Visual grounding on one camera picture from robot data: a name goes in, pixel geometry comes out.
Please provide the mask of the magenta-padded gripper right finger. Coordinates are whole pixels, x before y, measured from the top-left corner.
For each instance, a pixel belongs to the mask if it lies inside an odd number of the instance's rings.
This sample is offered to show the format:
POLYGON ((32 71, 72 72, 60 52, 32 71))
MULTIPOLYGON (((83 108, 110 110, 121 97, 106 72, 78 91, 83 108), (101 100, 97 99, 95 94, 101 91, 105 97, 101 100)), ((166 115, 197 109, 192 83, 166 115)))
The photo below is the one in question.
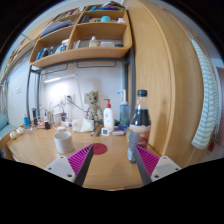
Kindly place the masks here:
POLYGON ((150 184, 180 170, 180 167, 168 156, 159 157, 140 146, 135 147, 134 157, 143 185, 150 184))

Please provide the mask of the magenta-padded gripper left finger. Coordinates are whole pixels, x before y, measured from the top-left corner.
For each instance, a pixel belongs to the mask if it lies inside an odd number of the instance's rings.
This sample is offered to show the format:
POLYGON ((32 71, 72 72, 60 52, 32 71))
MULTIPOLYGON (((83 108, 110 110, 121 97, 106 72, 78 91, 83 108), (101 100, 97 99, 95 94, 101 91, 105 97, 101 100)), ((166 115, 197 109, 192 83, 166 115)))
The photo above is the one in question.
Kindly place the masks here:
POLYGON ((89 145, 68 157, 59 156, 45 168, 45 171, 82 186, 93 154, 93 146, 89 145))

